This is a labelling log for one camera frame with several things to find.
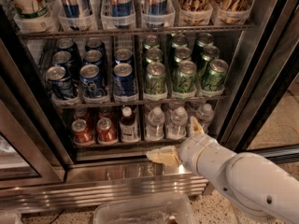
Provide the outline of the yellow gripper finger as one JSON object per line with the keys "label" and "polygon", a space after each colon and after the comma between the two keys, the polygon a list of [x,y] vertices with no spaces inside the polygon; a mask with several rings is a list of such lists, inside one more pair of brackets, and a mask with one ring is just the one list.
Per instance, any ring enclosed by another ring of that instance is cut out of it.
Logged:
{"label": "yellow gripper finger", "polygon": [[150,161],[166,166],[179,167],[181,165],[178,149],[174,146],[155,148],[148,151],[146,156]]}
{"label": "yellow gripper finger", "polygon": [[197,118],[194,116],[190,117],[190,125],[189,125],[189,136],[193,136],[196,134],[201,134],[204,132],[203,127],[198,122]]}

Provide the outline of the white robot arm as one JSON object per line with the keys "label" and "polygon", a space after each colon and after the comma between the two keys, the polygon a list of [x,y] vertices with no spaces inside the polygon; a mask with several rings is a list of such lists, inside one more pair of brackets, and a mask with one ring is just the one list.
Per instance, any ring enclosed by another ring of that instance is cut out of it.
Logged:
{"label": "white robot arm", "polygon": [[299,224],[299,181],[265,157],[235,153],[221,146],[191,122],[192,135],[180,147],[167,146],[146,153],[150,161],[183,166],[203,176],[223,197],[250,218],[268,222],[278,218]]}

